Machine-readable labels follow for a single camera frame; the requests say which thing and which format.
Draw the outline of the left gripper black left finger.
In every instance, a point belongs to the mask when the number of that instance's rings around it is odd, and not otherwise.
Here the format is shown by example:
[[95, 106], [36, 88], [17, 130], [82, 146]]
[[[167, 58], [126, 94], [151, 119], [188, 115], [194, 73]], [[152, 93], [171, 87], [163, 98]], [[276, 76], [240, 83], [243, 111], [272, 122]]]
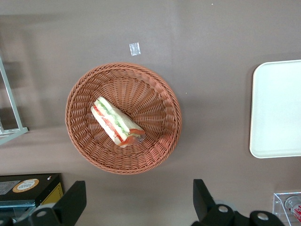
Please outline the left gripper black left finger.
[[76, 181], [55, 204], [44, 205], [29, 216], [31, 226], [73, 226], [87, 205], [86, 183]]

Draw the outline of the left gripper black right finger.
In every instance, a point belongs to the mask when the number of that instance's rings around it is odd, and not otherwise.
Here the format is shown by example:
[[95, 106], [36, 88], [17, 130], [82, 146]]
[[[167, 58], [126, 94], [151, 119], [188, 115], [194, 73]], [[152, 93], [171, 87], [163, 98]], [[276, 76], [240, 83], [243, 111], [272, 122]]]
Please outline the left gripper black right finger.
[[216, 203], [202, 179], [193, 180], [194, 226], [248, 226], [249, 218], [225, 203]]

